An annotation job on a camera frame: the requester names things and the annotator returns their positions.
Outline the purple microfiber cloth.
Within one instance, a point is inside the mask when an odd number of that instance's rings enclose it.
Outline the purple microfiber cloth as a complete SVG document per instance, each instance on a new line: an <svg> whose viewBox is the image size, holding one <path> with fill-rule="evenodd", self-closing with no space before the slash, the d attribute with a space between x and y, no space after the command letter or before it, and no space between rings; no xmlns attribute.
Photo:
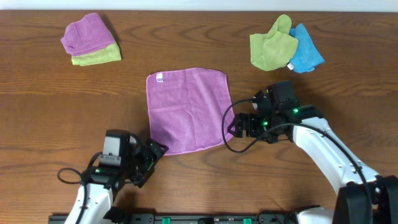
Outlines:
<svg viewBox="0 0 398 224"><path fill-rule="evenodd" d="M202 151L233 138L227 76L207 68L163 71L146 78L150 136L174 156Z"/></svg>

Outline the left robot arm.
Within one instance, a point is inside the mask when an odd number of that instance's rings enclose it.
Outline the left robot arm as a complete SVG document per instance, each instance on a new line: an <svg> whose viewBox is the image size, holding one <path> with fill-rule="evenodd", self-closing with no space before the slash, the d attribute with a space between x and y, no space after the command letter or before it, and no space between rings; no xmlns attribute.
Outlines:
<svg viewBox="0 0 398 224"><path fill-rule="evenodd" d="M129 131L109 129L104 146L83 172L76 173L80 186L66 223L129 223L129 215L114 206L125 184L141 188L154 172L156 163L169 148L149 138L144 144Z"/></svg>

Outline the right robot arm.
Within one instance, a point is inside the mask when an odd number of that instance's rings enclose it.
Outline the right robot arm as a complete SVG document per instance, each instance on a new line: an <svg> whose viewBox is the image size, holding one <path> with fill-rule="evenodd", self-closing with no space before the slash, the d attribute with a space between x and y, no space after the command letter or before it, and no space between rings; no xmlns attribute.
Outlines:
<svg viewBox="0 0 398 224"><path fill-rule="evenodd" d="M397 223L397 177L383 177L355 156L316 107L300 104L292 82L269 85L248 102L256 113L223 121L222 134L269 144L286 136L307 153L337 194L333 210L306 208L295 212L296 223Z"/></svg>

